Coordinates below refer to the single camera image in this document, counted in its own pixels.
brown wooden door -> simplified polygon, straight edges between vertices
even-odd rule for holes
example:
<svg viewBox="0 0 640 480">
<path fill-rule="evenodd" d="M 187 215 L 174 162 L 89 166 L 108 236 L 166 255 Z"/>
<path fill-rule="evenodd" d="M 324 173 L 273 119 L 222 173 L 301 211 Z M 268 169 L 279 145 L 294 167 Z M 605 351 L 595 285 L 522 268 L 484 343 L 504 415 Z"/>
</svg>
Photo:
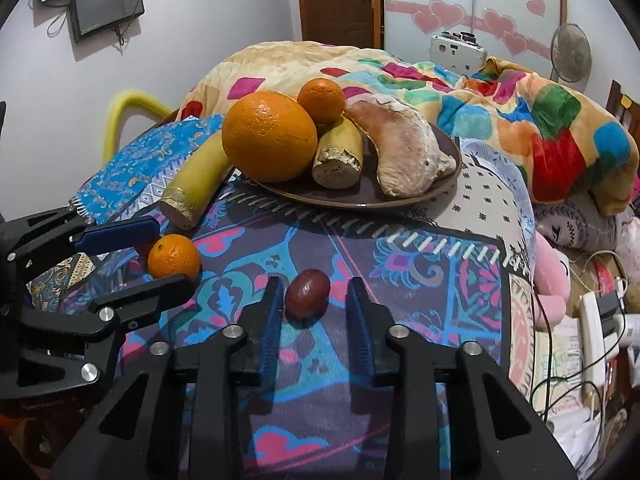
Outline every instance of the brown wooden door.
<svg viewBox="0 0 640 480">
<path fill-rule="evenodd" d="M 380 0 L 300 0 L 303 40 L 380 47 Z"/>
</svg>

stuffed animal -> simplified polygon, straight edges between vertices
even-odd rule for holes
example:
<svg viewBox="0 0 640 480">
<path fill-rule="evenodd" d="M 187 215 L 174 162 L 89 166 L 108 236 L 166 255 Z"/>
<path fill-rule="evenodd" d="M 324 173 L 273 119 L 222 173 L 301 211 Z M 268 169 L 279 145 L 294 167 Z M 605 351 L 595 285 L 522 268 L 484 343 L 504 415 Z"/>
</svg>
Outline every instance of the stuffed animal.
<svg viewBox="0 0 640 480">
<path fill-rule="evenodd" d="M 546 330 L 544 309 L 549 325 L 555 327 L 566 314 L 566 302 L 571 292 L 571 281 L 566 266 L 558 257 L 558 252 L 536 231 L 536 270 L 533 283 L 538 290 L 540 303 L 534 297 L 534 323 L 536 328 Z"/>
</svg>

metal screw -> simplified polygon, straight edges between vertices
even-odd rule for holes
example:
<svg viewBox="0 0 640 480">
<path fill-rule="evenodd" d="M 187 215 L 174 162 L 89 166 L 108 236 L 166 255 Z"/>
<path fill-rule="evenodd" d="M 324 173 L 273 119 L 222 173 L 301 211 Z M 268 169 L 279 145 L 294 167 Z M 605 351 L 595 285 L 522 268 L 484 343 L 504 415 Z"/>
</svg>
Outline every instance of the metal screw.
<svg viewBox="0 0 640 480">
<path fill-rule="evenodd" d="M 240 337 L 244 333 L 244 328 L 240 325 L 228 325 L 222 329 L 222 335 L 224 337 L 229 337 L 235 339 L 236 337 Z"/>
<path fill-rule="evenodd" d="M 475 341 L 463 343 L 462 349 L 469 355 L 480 355 L 482 353 L 482 347 Z"/>
<path fill-rule="evenodd" d="M 98 316 L 100 317 L 101 320 L 107 322 L 113 319 L 113 314 L 114 314 L 113 309 L 110 306 L 106 306 L 104 309 L 100 311 L 100 314 L 98 314 Z"/>
<path fill-rule="evenodd" d="M 164 341 L 157 341 L 149 347 L 149 351 L 151 355 L 164 355 L 169 351 L 169 345 Z"/>
<path fill-rule="evenodd" d="M 98 376 L 98 368 L 93 363 L 87 363 L 80 370 L 80 375 L 88 383 L 93 383 Z"/>
<path fill-rule="evenodd" d="M 389 335 L 397 339 L 403 339 L 409 336 L 409 329 L 404 325 L 393 325 L 389 329 Z"/>
</svg>

heart decal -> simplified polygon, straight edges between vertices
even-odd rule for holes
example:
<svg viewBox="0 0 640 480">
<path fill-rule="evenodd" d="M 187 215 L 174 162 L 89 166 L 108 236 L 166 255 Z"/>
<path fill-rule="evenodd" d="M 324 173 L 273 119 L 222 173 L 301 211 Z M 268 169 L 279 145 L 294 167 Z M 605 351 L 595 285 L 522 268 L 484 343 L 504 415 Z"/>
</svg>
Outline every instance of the heart decal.
<svg viewBox="0 0 640 480">
<path fill-rule="evenodd" d="M 527 2 L 527 9 L 531 14 L 537 16 L 544 16 L 546 11 L 546 5 L 544 0 L 529 0 Z"/>
<path fill-rule="evenodd" d="M 502 40 L 504 41 L 504 44 L 507 46 L 507 49 L 509 49 L 509 52 L 511 52 L 512 56 L 517 56 L 518 54 L 522 54 L 529 46 L 529 44 L 527 43 L 527 40 L 525 40 L 521 36 L 516 36 L 515 34 L 511 34 L 509 31 L 505 32 L 502 35 Z"/>
<path fill-rule="evenodd" d="M 430 34 L 438 30 L 442 26 L 440 18 L 435 14 L 429 14 L 418 10 L 411 15 L 412 20 L 416 27 L 418 27 L 423 33 Z"/>
<path fill-rule="evenodd" d="M 444 28 L 451 28 L 463 22 L 466 16 L 464 7 L 458 4 L 449 4 L 440 0 L 431 0 L 429 2 L 431 12 L 439 17 L 440 23 Z"/>
<path fill-rule="evenodd" d="M 498 40 L 504 36 L 505 32 L 513 32 L 516 26 L 511 16 L 502 16 L 493 9 L 485 9 L 482 12 L 482 19 Z"/>
</svg>

brown plate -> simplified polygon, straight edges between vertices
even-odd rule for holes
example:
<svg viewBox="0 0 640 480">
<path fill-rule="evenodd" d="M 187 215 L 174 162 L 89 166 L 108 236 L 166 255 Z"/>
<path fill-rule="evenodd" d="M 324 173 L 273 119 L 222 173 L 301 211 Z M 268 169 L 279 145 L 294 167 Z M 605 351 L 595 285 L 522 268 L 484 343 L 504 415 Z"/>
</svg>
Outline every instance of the brown plate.
<svg viewBox="0 0 640 480">
<path fill-rule="evenodd" d="M 290 200 L 323 207 L 341 209 L 384 209 L 400 207 L 423 202 L 438 196 L 451 188 L 458 179 L 462 169 L 462 156 L 456 143 L 445 132 L 431 125 L 440 149 L 456 160 L 456 171 L 447 176 L 437 178 L 431 187 L 422 195 L 412 198 L 395 198 L 385 195 L 378 183 L 378 155 L 373 143 L 367 138 L 364 147 L 364 169 L 360 181 L 348 189 L 327 189 L 316 184 L 311 177 L 311 169 L 299 177 L 281 184 L 260 184 L 269 191 Z"/>
</svg>

